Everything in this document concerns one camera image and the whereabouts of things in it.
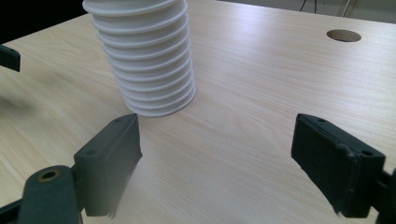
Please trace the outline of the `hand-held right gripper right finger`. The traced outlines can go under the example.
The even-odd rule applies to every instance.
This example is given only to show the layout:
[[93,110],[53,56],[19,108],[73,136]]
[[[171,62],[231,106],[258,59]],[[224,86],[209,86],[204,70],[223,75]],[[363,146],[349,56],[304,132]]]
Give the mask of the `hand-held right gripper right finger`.
[[296,117],[291,157],[336,213],[367,217],[385,155],[341,128],[312,115]]

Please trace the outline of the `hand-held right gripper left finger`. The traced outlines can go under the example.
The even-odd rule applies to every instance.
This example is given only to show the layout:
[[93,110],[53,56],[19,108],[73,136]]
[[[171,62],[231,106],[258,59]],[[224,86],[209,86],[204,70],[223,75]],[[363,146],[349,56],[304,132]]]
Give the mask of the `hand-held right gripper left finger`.
[[142,156],[136,114],[112,120],[74,155],[79,205],[87,216],[116,215]]

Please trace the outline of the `stack of white paper cups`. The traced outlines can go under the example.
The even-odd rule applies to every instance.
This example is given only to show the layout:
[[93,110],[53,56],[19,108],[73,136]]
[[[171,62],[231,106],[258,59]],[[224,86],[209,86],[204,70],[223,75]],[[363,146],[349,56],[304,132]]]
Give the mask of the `stack of white paper cups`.
[[186,0],[83,0],[126,106],[162,117],[195,96]]

